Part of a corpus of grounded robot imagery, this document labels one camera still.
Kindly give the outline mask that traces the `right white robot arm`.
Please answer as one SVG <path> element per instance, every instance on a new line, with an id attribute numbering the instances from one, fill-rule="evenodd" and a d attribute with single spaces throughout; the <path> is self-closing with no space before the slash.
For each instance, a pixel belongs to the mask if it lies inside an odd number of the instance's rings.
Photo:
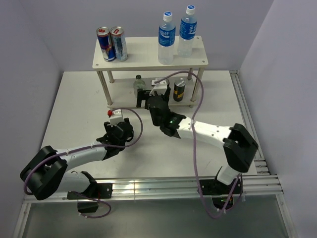
<path id="1" fill-rule="evenodd" d="M 223 149 L 227 164 L 219 169 L 214 187 L 219 193 L 226 193 L 239 174 L 249 171 L 259 148 L 257 142 L 241 124 L 218 126 L 172 112 L 168 106 L 169 92 L 167 86 L 152 90 L 138 89 L 136 106 L 141 107 L 144 100 L 153 125 L 169 137 L 196 139 Z"/>

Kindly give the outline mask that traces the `sports drink bottle blue label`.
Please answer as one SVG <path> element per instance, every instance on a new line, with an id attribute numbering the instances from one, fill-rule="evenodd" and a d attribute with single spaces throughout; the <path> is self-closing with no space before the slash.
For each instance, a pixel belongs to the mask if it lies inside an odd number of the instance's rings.
<path id="1" fill-rule="evenodd" d="M 176 26 L 172 12 L 166 11 L 158 29 L 158 61 L 161 64 L 169 65 L 173 62 L 175 34 Z"/>

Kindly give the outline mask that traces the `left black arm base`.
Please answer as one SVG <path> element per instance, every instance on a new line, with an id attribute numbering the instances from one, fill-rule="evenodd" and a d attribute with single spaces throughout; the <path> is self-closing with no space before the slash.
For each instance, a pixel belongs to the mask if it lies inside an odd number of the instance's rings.
<path id="1" fill-rule="evenodd" d="M 77 200 L 77 210 L 81 214 L 95 213 L 99 205 L 110 205 L 103 199 L 110 199 L 112 195 L 112 183 L 95 183 L 89 185 L 84 192 L 69 191 L 67 200 Z"/>

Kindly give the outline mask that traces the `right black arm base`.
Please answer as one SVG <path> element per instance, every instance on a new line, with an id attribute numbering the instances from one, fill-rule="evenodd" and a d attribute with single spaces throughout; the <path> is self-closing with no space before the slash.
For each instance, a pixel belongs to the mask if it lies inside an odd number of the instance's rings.
<path id="1" fill-rule="evenodd" d="M 200 186 L 202 190 L 203 196 L 219 196 L 219 195 L 228 195 L 230 193 L 231 188 L 234 185 L 234 181 L 230 185 L 224 185 L 214 179 L 200 179 Z M 231 210 L 240 200 L 243 193 L 243 180 L 238 178 L 237 184 L 233 189 L 233 193 L 230 196 L 229 202 L 226 206 L 226 211 Z M 224 197 L 216 197 L 212 198 L 212 203 L 217 209 L 222 209 L 226 203 L 227 198 Z"/>

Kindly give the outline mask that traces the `water bottle blue label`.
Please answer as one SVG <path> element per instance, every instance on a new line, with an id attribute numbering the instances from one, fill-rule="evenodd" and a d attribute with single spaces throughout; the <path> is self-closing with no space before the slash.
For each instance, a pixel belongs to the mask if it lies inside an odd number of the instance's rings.
<path id="1" fill-rule="evenodd" d="M 197 29 L 196 8 L 188 5 L 185 15 L 181 18 L 177 52 L 180 57 L 187 58 L 192 54 L 193 40 Z"/>

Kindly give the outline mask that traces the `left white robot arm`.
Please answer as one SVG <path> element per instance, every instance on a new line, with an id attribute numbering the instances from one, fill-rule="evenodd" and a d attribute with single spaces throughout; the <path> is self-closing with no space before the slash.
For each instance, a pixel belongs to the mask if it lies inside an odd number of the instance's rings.
<path id="1" fill-rule="evenodd" d="M 70 170 L 116 156 L 134 137 L 129 118 L 119 119 L 116 124 L 105 122 L 104 127 L 106 134 L 88 146 L 70 150 L 43 147 L 20 173 L 24 192 L 37 200 L 44 200 L 57 191 L 98 198 L 102 191 L 96 180 L 86 171 L 71 173 Z"/>

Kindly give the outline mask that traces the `clear glass bottle green cap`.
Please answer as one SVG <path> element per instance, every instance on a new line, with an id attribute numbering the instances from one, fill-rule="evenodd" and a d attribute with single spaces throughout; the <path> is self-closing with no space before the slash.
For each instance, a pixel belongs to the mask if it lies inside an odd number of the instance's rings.
<path id="1" fill-rule="evenodd" d="M 141 75 L 136 75 L 135 77 L 135 81 L 133 83 L 133 89 L 134 89 L 134 95 L 137 98 L 138 97 L 138 90 L 145 90 L 146 89 L 146 83 L 145 81 L 142 79 Z"/>

